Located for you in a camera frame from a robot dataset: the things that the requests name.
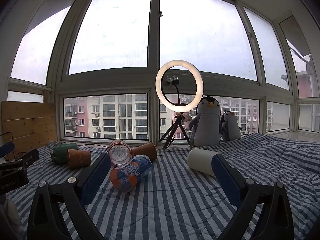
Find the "white plastic cup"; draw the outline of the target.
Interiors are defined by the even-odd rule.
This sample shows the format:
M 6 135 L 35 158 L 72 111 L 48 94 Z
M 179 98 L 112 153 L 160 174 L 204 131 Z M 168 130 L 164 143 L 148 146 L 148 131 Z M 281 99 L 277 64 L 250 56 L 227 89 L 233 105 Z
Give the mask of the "white plastic cup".
M 192 170 L 213 176 L 212 158 L 215 155 L 217 155 L 215 151 L 194 148 L 188 153 L 187 165 Z

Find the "brown paper cup left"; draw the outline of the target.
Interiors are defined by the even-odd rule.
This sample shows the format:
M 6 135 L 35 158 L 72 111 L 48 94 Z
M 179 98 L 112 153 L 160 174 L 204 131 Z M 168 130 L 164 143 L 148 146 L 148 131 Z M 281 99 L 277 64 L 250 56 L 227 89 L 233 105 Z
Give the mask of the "brown paper cup left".
M 68 149 L 68 166 L 71 169 L 88 167 L 91 165 L 91 153 L 85 150 Z

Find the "brown paper cup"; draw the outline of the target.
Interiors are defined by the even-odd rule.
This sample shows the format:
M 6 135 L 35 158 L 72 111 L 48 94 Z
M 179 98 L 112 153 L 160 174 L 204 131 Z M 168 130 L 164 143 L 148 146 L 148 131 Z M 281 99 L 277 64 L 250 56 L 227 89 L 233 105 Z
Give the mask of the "brown paper cup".
M 68 166 L 71 169 L 88 167 L 91 165 L 91 153 L 85 150 L 68 149 Z
M 144 144 L 142 146 L 138 146 L 131 149 L 131 155 L 137 156 L 137 155 L 145 155 L 147 156 L 151 161 L 154 161 L 157 159 L 157 150 L 155 145 L 152 142 L 149 142 L 147 144 Z

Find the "brown paper cup right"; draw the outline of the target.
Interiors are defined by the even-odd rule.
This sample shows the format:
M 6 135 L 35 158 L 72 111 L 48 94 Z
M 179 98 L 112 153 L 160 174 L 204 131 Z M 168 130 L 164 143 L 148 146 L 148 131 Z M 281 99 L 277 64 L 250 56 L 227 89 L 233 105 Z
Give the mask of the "brown paper cup right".
M 147 156 L 151 161 L 154 161 L 157 159 L 157 150 L 155 145 L 152 142 L 149 142 L 147 144 L 144 144 L 142 146 L 138 146 L 131 149 L 131 155 L 137 156 L 137 155 L 145 155 Z

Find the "wooden board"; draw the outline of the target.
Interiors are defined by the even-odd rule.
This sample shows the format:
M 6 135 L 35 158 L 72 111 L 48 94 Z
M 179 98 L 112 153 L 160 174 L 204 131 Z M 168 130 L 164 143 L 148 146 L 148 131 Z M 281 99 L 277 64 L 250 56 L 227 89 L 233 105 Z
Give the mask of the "wooden board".
M 4 141 L 13 141 L 14 152 L 6 158 L 14 159 L 21 152 L 57 141 L 55 106 L 52 103 L 2 102 L 2 131 Z

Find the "green thermos bottle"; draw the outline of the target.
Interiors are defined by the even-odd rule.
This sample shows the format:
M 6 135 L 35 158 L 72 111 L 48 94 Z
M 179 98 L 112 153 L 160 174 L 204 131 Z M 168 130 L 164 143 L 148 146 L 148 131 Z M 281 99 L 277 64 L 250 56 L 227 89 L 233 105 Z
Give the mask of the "green thermos bottle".
M 55 146 L 50 152 L 52 162 L 56 165 L 67 164 L 67 153 L 69 149 L 78 150 L 79 148 L 74 142 Z

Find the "small plush penguin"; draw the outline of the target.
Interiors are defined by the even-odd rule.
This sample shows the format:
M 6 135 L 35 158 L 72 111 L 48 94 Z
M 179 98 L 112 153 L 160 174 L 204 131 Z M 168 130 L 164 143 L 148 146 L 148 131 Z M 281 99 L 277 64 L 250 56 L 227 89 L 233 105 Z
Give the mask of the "small plush penguin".
M 222 139 L 224 142 L 240 139 L 241 127 L 239 127 L 233 112 L 227 111 L 221 116 Z

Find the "large plush penguin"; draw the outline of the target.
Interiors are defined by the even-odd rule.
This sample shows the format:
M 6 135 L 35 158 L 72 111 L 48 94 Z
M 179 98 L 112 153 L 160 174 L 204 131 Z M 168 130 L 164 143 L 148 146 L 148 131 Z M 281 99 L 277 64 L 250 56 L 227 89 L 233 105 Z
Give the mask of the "large plush penguin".
M 216 98 L 204 96 L 196 107 L 196 116 L 189 121 L 190 146 L 212 146 L 220 143 L 221 108 Z

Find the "blue orange soda can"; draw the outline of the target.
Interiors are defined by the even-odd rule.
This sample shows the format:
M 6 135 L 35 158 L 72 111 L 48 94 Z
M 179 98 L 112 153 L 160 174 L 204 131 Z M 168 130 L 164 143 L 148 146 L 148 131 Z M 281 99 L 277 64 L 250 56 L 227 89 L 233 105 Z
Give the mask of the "blue orange soda can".
M 112 169 L 110 172 L 110 180 L 118 191 L 127 193 L 150 173 L 151 168 L 152 162 L 149 157 L 146 155 L 137 155 L 125 165 Z

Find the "black tripod stand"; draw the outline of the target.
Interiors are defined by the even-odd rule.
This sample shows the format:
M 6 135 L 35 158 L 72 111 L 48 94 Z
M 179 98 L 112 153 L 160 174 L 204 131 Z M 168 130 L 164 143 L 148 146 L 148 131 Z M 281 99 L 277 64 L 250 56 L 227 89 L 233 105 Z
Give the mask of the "black tripod stand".
M 184 135 L 184 138 L 186 139 L 187 143 L 190 144 L 189 137 L 187 136 L 187 133 L 182 126 L 182 122 L 185 121 L 185 116 L 182 113 L 178 112 L 175 115 L 175 119 L 176 119 L 175 122 L 168 128 L 168 130 L 159 139 L 159 141 L 162 141 L 167 137 L 164 143 L 164 146 L 162 147 L 163 149 L 168 148 L 171 145 L 171 143 L 175 140 L 175 133 L 178 128 L 181 129 Z

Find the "clear pink plastic bottle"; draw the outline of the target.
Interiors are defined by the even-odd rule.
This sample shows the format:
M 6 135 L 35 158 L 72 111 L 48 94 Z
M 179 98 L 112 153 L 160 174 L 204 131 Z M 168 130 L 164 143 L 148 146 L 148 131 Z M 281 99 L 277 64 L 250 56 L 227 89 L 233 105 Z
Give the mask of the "clear pink plastic bottle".
M 126 164 L 132 157 L 131 150 L 127 143 L 120 139 L 113 140 L 108 148 L 108 155 L 113 165 Z

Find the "phone holder on gooseneck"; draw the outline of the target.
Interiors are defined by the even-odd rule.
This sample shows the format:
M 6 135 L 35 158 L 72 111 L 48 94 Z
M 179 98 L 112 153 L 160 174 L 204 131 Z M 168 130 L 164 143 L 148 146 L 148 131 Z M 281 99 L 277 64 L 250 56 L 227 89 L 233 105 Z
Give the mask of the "phone holder on gooseneck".
M 168 76 L 167 77 L 167 85 L 169 86 L 174 86 L 176 88 L 176 94 L 177 94 L 177 99 L 178 99 L 178 106 L 182 106 L 181 101 L 180 101 L 180 92 L 178 89 L 178 85 L 180 84 L 180 80 L 178 77 L 175 76 Z

